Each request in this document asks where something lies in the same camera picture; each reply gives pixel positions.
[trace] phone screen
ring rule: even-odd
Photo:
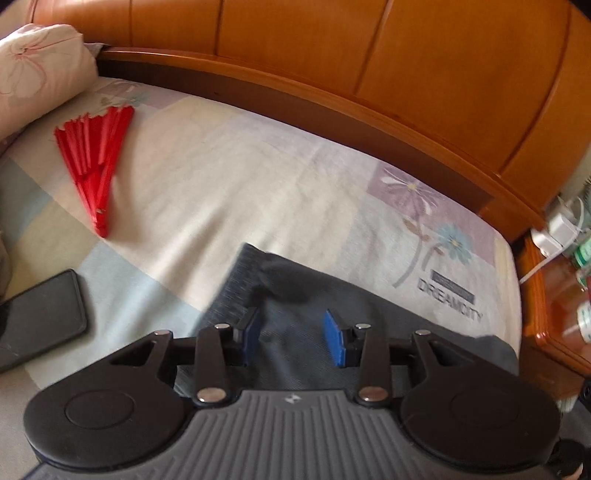
[[[0,304],[0,372],[87,328],[76,272],[66,270]]]

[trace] wooden nightstand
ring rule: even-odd
[[[528,236],[516,258],[518,275],[542,260]],[[576,320],[576,310],[588,296],[575,272],[570,261],[560,256],[521,287],[519,374],[556,400],[578,395],[584,377],[591,377],[591,344],[583,341]]]

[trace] wooden bed frame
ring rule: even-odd
[[[513,241],[591,140],[591,22],[567,0],[33,0],[99,72],[385,160]]]

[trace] pillow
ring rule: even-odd
[[[96,79],[95,59],[70,25],[29,24],[0,40],[0,139]]]

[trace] floral bedsheet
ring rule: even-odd
[[[52,132],[124,103],[136,114],[101,239]],[[5,480],[35,462],[21,425],[30,397],[152,330],[188,335],[243,242],[519,348],[511,249],[474,213],[376,158],[171,90],[100,78],[31,124],[0,160],[0,226],[14,269],[8,295],[74,268],[92,325],[0,375]]]

